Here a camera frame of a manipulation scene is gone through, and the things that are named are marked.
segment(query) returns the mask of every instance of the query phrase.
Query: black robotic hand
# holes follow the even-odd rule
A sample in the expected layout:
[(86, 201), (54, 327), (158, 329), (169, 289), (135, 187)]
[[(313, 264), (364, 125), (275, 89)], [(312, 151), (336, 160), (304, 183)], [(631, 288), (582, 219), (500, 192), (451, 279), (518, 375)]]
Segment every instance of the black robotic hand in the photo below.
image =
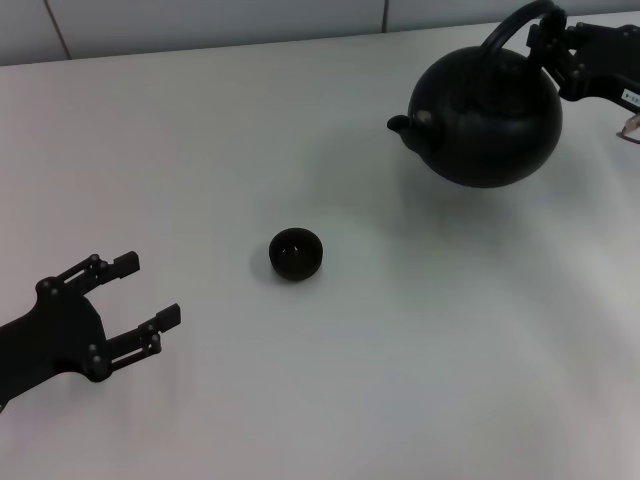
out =
[(600, 97), (635, 113), (618, 136), (640, 143), (628, 135), (640, 126), (640, 28), (567, 27), (563, 10), (548, 0), (534, 3), (550, 7), (529, 31), (530, 61), (544, 67), (565, 100)]
[(38, 282), (33, 309), (0, 327), (0, 412), (9, 400), (59, 373), (77, 372), (101, 382), (116, 370), (160, 353), (160, 334), (180, 324), (177, 304), (107, 340), (100, 315), (84, 297), (138, 270), (135, 252), (112, 264), (91, 255), (61, 275)]

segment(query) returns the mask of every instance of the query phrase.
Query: white wall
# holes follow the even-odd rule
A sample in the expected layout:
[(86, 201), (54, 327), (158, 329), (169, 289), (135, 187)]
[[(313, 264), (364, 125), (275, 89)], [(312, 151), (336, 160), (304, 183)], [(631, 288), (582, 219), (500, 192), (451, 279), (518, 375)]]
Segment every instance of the white wall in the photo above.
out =
[(73, 58), (378, 33), (384, 0), (51, 0)]
[(0, 1), (0, 65), (65, 58), (43, 0)]
[[(0, 65), (63, 60), (45, 0), (0, 0)], [(389, 0), (388, 30), (498, 21), (526, 0)], [(570, 14), (640, 0), (558, 0)], [(73, 58), (381, 31), (384, 0), (50, 0)]]

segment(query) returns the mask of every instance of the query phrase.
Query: table surface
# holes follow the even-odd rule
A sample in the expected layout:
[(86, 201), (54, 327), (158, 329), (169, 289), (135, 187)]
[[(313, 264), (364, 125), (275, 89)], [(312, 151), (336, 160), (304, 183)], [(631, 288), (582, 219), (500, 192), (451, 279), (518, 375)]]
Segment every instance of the table surface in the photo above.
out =
[[(495, 190), (385, 127), (492, 28), (0, 69), (3, 322), (41, 278), (130, 250), (142, 270), (90, 294), (107, 335), (183, 312), (161, 355), (10, 402), (0, 476), (637, 479), (630, 114), (564, 103), (552, 158)], [(296, 285), (267, 256), (292, 226), (325, 250)]]

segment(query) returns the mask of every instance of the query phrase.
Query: small black bowl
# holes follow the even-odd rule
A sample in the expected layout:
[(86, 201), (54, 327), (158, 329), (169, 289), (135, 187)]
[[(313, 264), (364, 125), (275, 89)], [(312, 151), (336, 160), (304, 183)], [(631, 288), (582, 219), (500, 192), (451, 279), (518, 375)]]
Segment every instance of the small black bowl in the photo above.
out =
[(312, 276), (322, 264), (320, 239), (304, 228), (289, 228), (273, 237), (269, 258), (282, 278), (299, 282)]

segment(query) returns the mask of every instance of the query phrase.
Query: wall seam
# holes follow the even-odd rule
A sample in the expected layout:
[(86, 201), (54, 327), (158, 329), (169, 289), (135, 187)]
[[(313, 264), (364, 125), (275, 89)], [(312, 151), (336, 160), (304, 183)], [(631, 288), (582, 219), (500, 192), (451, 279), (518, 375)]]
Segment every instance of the wall seam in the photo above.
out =
[(389, 22), (389, 3), (391, 0), (384, 0), (384, 9), (382, 10), (382, 33), (387, 33)]
[(43, 0), (44, 6), (47, 9), (47, 13), (49, 14), (49, 18), (51, 19), (51, 23), (53, 23), (53, 28), (56, 30), (56, 35), (58, 35), (58, 40), (60, 40), (60, 44), (64, 49), (64, 53), (67, 56), (67, 60), (73, 60), (71, 58), (71, 53), (69, 52), (69, 48), (67, 47), (67, 42), (64, 41), (64, 37), (62, 36), (62, 32), (60, 31), (60, 27), (58, 26), (58, 21), (56, 20), (56, 16), (53, 14), (53, 10), (51, 9), (51, 5), (49, 5), (49, 0)]

